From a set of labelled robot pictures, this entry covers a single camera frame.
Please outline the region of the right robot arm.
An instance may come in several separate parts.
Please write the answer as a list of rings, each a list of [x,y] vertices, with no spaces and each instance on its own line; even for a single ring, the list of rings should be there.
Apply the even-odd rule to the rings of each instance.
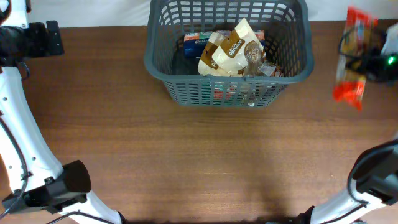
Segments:
[[[372,19],[347,22],[338,53],[333,96],[360,109],[367,81],[397,81],[397,26],[377,28]],[[397,140],[364,151],[345,188],[329,201],[301,213],[295,223],[355,223],[368,212],[397,202]]]

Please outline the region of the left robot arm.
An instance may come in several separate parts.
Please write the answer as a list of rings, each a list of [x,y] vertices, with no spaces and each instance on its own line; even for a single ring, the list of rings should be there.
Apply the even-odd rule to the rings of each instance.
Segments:
[[[27,59],[63,55],[57,21],[28,21],[28,0],[1,1],[1,157],[11,194],[3,201],[8,214],[46,210],[58,221],[127,223],[92,191],[82,161],[61,164],[45,142],[22,86]]]

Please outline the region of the cream Pantree pouch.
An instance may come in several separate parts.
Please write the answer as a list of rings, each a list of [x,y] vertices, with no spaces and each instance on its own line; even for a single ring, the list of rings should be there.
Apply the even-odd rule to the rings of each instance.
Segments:
[[[198,72],[200,75],[212,75],[219,77],[230,76],[228,72],[219,67],[218,64],[212,59],[212,55],[214,54],[215,50],[220,46],[225,38],[225,35],[218,32],[213,32],[211,34],[198,63]]]

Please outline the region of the brown white snack bag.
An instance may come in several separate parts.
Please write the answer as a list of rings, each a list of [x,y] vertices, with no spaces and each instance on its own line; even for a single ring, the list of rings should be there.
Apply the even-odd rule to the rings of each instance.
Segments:
[[[246,19],[242,19],[211,54],[211,61],[227,77],[282,77],[282,69],[266,58],[258,36]]]

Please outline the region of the yellow red spaghetti packet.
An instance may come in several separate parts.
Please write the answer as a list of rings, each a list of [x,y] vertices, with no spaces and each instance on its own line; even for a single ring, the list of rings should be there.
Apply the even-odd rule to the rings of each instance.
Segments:
[[[366,85],[364,68],[366,54],[372,48],[374,28],[378,19],[356,7],[347,10],[345,29],[338,45],[339,61],[333,88],[335,101],[343,101],[361,110]]]

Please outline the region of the Kleenex tissue multipack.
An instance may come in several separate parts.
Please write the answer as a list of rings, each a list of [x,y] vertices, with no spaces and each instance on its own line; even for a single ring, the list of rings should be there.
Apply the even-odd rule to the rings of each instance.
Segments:
[[[230,30],[218,30],[217,33],[220,33],[224,36],[229,36]],[[212,31],[208,32],[192,32],[184,35],[183,38],[183,48],[184,54],[186,58],[200,58],[202,52],[205,49],[205,46],[212,35]],[[263,30],[255,30],[255,35],[259,39],[262,46],[265,46],[265,37]]]

